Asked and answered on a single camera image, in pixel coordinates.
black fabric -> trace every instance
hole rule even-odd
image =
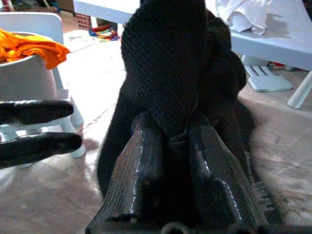
[[[170,150],[183,157],[191,113],[200,108],[209,118],[227,115],[246,83],[244,68],[230,51],[227,26],[206,10],[204,0],[147,1],[126,24],[122,38],[127,77],[97,168],[104,196],[136,115],[148,111]]]

